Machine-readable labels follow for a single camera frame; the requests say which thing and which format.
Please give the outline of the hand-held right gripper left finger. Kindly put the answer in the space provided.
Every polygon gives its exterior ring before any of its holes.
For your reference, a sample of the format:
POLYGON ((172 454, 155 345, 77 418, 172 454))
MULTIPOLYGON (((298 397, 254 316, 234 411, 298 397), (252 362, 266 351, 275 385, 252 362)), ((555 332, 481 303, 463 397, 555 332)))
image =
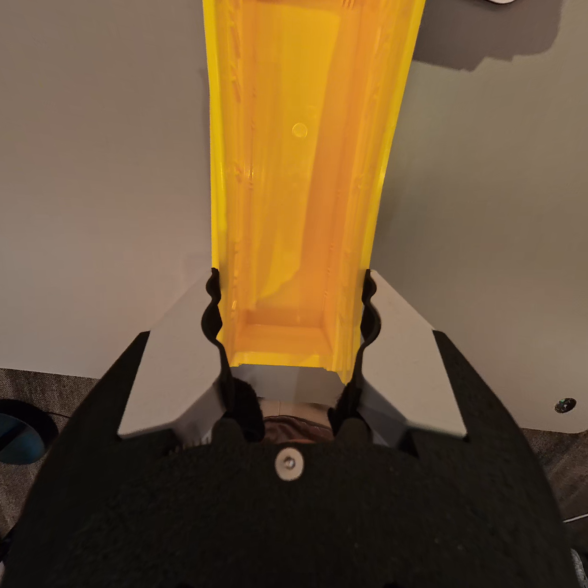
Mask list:
POLYGON ((151 329, 119 425, 129 439, 172 430, 180 443, 202 443, 222 417, 250 442, 265 435, 253 388, 233 377, 218 335, 220 275, 210 269, 151 329))

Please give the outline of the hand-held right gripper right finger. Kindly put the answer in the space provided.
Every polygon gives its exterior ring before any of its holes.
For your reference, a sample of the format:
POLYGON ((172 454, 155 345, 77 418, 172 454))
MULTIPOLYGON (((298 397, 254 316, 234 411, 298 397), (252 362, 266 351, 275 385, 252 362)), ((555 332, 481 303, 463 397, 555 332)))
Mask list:
POLYGON ((408 447, 418 430, 465 440, 433 327, 375 270, 365 273, 361 301, 361 343, 351 379, 328 413, 334 436, 356 418, 377 445, 408 447))

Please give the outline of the yellow plastic bin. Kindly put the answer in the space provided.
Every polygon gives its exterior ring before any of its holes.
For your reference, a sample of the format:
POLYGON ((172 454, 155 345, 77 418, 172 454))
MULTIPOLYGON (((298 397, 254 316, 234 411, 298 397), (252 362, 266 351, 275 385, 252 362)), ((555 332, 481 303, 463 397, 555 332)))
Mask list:
POLYGON ((425 1, 202 6, 219 340, 346 384, 425 1))

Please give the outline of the grey desk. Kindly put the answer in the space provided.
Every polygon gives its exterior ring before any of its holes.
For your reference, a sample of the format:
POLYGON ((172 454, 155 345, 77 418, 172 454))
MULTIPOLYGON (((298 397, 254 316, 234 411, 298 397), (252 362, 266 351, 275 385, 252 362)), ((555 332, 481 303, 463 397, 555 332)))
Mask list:
MULTIPOLYGON (((210 268, 205 62, 201 1, 1 1, 2 368, 99 378, 210 268)), ((587 429, 587 1, 426 2, 371 267, 587 429)))

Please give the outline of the person's brown sweater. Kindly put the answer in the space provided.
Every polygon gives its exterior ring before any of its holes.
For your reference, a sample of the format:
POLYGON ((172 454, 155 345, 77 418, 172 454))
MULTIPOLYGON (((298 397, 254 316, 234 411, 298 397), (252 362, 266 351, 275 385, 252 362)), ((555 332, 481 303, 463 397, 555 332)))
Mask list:
POLYGON ((264 443, 327 443, 334 440, 327 405, 261 399, 260 407, 265 427, 264 443))

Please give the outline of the round blue floor base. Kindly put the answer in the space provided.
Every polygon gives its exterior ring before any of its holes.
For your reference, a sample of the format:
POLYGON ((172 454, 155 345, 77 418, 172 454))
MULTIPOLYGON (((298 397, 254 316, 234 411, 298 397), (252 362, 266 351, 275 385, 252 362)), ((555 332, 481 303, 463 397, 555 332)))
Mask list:
POLYGON ((1 399, 1 463, 36 463, 57 437, 58 427, 47 412, 24 401, 1 399))

